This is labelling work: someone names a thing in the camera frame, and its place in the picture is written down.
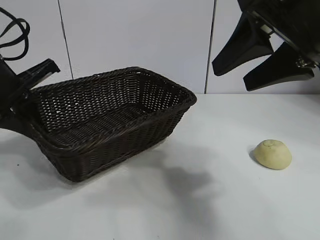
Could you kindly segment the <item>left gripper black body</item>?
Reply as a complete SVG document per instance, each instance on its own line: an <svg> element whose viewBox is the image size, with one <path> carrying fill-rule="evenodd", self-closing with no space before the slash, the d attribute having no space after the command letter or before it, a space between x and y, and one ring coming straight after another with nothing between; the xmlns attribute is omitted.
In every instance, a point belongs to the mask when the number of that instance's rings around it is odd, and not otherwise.
<svg viewBox="0 0 320 240"><path fill-rule="evenodd" d="M4 117L11 107L24 98L33 87L61 70L50 58L16 74L9 65L0 61L0 116Z"/></svg>

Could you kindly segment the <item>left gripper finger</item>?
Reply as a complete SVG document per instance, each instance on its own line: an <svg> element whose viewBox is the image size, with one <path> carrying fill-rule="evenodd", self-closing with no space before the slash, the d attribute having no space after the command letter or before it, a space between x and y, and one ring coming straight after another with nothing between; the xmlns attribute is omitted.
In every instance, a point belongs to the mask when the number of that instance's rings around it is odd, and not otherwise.
<svg viewBox="0 0 320 240"><path fill-rule="evenodd" d="M10 130L26 137L40 137L41 125L42 120L36 94L0 103L1 129Z"/></svg>

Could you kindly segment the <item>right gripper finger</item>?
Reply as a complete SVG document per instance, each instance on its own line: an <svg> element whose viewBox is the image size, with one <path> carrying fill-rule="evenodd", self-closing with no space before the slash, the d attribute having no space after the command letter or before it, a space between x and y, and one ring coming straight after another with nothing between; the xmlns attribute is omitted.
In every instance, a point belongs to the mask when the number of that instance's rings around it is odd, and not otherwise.
<svg viewBox="0 0 320 240"><path fill-rule="evenodd" d="M243 77L247 91L315 77L315 64L284 42L267 60Z"/></svg>
<svg viewBox="0 0 320 240"><path fill-rule="evenodd" d="M270 36L252 16L242 14L230 39L212 61L213 73L222 76L251 60L271 55Z"/></svg>

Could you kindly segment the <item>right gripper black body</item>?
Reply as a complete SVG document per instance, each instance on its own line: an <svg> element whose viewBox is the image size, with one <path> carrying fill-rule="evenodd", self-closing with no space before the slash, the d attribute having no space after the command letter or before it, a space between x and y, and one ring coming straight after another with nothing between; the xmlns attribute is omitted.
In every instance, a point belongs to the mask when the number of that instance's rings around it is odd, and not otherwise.
<svg viewBox="0 0 320 240"><path fill-rule="evenodd" d="M308 65L320 66L320 2L318 0L239 0L249 14L298 52Z"/></svg>

